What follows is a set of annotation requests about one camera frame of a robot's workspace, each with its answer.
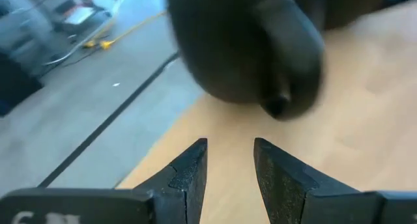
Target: blurry black object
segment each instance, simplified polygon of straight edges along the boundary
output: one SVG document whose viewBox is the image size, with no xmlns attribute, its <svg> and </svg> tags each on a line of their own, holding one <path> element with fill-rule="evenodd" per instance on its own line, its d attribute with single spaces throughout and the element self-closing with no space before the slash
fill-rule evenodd
<svg viewBox="0 0 417 224">
<path fill-rule="evenodd" d="M 317 98 L 320 32 L 383 7 L 383 0 L 167 1 L 198 84 L 227 102 L 260 103 L 277 119 L 303 114 Z"/>
<path fill-rule="evenodd" d="M 361 193 L 264 139 L 255 169 L 271 224 L 415 224 L 417 193 Z M 207 140 L 129 189 L 13 191 L 0 200 L 0 223 L 198 224 L 207 178 Z"/>
<path fill-rule="evenodd" d="M 271 224 L 417 222 L 416 192 L 359 192 L 264 139 L 255 140 L 254 158 Z"/>
<path fill-rule="evenodd" d="M 10 12 L 9 12 L 8 7 L 7 7 L 7 6 L 5 6 L 5 5 L 3 4 L 3 2 L 0 0 L 0 18 L 2 18 L 3 16 L 8 15 L 9 13 L 10 13 Z"/>
<path fill-rule="evenodd" d="M 0 49 L 0 116 L 42 88 L 42 84 L 25 73 L 22 66 Z"/>
<path fill-rule="evenodd" d="M 13 191 L 0 200 L 0 223 L 199 223 L 207 175 L 207 140 L 200 139 L 134 189 Z"/>
</svg>

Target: floor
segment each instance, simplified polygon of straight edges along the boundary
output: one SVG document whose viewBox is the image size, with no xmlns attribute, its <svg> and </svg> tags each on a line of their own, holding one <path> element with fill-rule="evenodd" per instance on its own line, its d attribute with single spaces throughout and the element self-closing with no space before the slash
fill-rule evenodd
<svg viewBox="0 0 417 224">
<path fill-rule="evenodd" d="M 112 36 L 164 7 L 164 0 L 126 0 Z M 169 20 L 161 17 L 111 49 L 44 76 L 46 86 L 0 120 L 0 195 L 38 186 L 176 50 Z M 202 93 L 183 61 L 173 62 L 51 187 L 115 187 Z"/>
</svg>

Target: wooden table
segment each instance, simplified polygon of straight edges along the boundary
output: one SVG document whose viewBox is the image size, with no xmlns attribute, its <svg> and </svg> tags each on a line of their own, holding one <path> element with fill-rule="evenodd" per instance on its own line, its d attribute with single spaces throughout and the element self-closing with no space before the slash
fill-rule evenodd
<svg viewBox="0 0 417 224">
<path fill-rule="evenodd" d="M 278 122 L 257 106 L 206 95 L 120 187 L 138 185 L 207 137 L 201 223 L 268 223 L 253 165 L 253 139 L 264 137 L 356 189 L 417 190 L 417 2 L 329 32 L 326 47 L 326 81 L 308 114 Z"/>
</svg>

